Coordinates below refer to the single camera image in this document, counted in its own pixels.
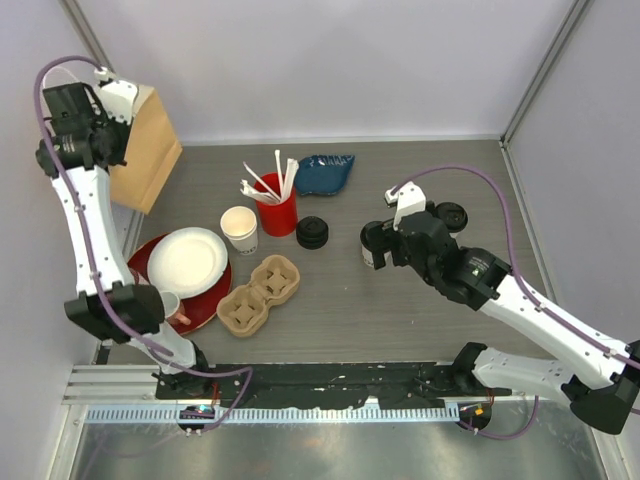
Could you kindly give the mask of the brown paper bag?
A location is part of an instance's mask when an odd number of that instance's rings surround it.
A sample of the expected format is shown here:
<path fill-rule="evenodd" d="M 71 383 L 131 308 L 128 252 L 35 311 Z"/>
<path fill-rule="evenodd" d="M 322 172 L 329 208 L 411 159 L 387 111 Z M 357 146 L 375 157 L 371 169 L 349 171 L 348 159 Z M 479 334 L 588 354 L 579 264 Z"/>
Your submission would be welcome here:
<path fill-rule="evenodd" d="M 183 147 L 164 104 L 153 87 L 140 85 L 124 166 L 111 169 L 111 199 L 149 214 Z"/>

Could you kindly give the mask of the stack of black lids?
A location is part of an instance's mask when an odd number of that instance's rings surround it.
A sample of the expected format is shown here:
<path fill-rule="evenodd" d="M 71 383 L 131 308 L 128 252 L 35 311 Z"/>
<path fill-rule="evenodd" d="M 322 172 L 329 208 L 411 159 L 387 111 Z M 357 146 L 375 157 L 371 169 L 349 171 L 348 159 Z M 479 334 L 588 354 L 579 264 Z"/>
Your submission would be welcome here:
<path fill-rule="evenodd" d="M 329 238 L 328 224 L 317 216 L 306 216 L 296 225 L 296 240 L 308 250 L 322 248 Z"/>

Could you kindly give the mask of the stack of white paper cups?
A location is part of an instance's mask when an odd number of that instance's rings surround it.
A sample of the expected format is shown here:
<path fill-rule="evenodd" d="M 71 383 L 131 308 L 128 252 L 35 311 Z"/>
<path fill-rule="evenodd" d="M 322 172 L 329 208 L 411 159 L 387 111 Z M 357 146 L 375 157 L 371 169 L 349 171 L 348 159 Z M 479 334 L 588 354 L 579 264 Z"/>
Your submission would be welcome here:
<path fill-rule="evenodd" d="M 244 206 L 227 209 L 221 216 L 220 228 L 241 255 L 250 255 L 257 250 L 257 217 L 251 209 Z"/>

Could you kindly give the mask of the brown pulp cup carrier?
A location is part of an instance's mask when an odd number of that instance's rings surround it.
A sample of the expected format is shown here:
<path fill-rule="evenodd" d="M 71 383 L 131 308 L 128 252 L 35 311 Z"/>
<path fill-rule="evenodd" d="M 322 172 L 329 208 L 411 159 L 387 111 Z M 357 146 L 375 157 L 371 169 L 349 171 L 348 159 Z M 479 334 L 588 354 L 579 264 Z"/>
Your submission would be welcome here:
<path fill-rule="evenodd" d="M 298 268 L 282 255 L 266 257 L 217 305 L 216 314 L 227 330 L 238 338 L 254 335 L 268 320 L 271 308 L 287 302 L 300 285 Z"/>

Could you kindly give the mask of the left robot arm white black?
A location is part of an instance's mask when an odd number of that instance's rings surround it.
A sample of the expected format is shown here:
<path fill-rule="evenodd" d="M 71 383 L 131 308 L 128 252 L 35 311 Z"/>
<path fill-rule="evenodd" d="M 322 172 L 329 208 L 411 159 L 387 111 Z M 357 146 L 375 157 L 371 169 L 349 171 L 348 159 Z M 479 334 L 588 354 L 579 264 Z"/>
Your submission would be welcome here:
<path fill-rule="evenodd" d="M 205 397 L 213 385 L 206 357 L 166 320 L 160 292 L 134 279 L 111 208 L 149 212 L 182 151 L 157 92 L 125 80 L 35 85 L 34 103 L 43 134 L 36 159 L 63 207 L 75 255 L 67 318 L 100 341 L 148 354 L 160 381 Z"/>

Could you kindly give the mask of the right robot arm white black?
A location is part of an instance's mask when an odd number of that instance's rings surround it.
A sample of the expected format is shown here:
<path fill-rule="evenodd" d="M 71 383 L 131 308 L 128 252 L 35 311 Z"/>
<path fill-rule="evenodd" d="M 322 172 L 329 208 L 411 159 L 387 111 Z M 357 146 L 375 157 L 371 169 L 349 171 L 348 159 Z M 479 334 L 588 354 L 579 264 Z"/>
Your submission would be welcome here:
<path fill-rule="evenodd" d="M 516 279 L 512 267 L 482 248 L 461 247 L 445 223 L 427 211 L 374 221 L 361 243 L 380 269 L 409 266 L 447 300 L 517 330 L 551 354 L 541 360 L 467 343 L 451 367 L 465 395 L 508 389 L 553 400 L 590 427 L 622 432 L 639 394 L 639 345 L 611 339 L 569 315 Z"/>

